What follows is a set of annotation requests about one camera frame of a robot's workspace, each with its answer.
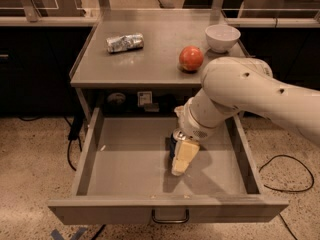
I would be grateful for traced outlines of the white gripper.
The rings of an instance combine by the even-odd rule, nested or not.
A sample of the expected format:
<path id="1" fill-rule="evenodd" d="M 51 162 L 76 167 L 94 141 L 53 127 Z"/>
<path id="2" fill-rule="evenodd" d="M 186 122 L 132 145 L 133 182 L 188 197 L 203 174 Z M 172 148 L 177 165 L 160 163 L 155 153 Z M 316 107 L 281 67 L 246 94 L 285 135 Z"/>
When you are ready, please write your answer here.
<path id="1" fill-rule="evenodd" d="M 181 131 L 192 140 L 179 140 L 174 151 L 171 173 L 180 176 L 186 172 L 191 161 L 198 154 L 200 145 L 196 141 L 210 138 L 216 126 L 205 126 L 198 122 L 192 112 L 193 99 L 190 98 L 183 106 L 174 108 Z"/>

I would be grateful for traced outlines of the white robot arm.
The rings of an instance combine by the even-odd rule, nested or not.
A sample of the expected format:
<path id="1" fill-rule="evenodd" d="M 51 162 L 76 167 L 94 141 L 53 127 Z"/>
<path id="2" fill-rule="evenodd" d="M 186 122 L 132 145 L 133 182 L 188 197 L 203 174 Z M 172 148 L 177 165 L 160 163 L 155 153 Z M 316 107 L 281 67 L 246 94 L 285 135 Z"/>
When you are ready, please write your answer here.
<path id="1" fill-rule="evenodd" d="M 200 144 L 226 119 L 247 111 L 320 144 L 320 92 L 280 82 L 254 58 L 220 57 L 201 74 L 201 89 L 175 109 L 184 138 L 174 150 L 172 174 L 185 173 Z"/>

